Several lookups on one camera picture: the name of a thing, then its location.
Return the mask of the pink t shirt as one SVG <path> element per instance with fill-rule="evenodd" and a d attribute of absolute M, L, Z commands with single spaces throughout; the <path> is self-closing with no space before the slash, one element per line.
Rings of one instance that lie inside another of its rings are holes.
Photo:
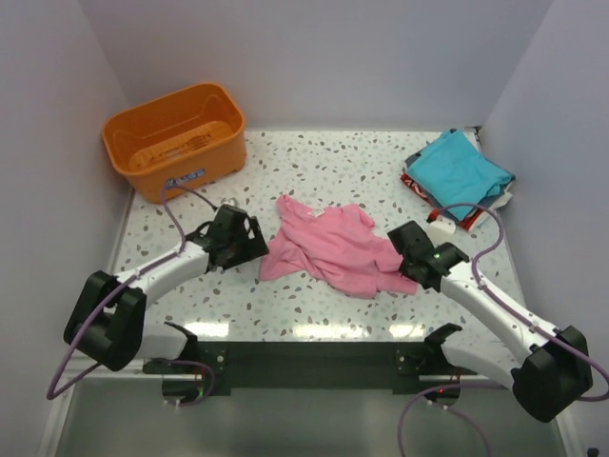
<path fill-rule="evenodd" d="M 416 293 L 417 283 L 399 273 L 402 257 L 388 239 L 374 234 L 375 222 L 359 206 L 313 209 L 282 195 L 276 207 L 281 225 L 268 243 L 260 279 L 305 271 L 351 297 Z"/>

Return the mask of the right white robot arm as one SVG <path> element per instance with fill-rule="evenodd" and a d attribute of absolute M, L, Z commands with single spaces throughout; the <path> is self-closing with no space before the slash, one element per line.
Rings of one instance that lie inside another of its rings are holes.
<path fill-rule="evenodd" d="M 387 234 L 403 258 L 402 276 L 433 289 L 469 311 L 500 341 L 477 343 L 464 327 L 445 324 L 425 337 L 426 367 L 444 374 L 452 367 L 474 371 L 512 391 L 534 419 L 549 423 L 593 385 L 587 340 L 576 328 L 558 328 L 518 304 L 451 243 L 434 246 L 410 221 Z"/>

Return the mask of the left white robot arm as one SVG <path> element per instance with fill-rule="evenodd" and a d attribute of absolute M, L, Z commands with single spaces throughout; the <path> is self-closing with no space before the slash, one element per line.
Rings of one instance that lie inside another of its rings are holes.
<path fill-rule="evenodd" d="M 175 324 L 146 322 L 149 306 L 183 283 L 268 254 L 258 220 L 222 205 L 165 254 L 120 274 L 96 271 L 85 282 L 64 330 L 64 341 L 112 371 L 136 359 L 163 359 L 176 373 L 197 362 L 197 337 Z"/>

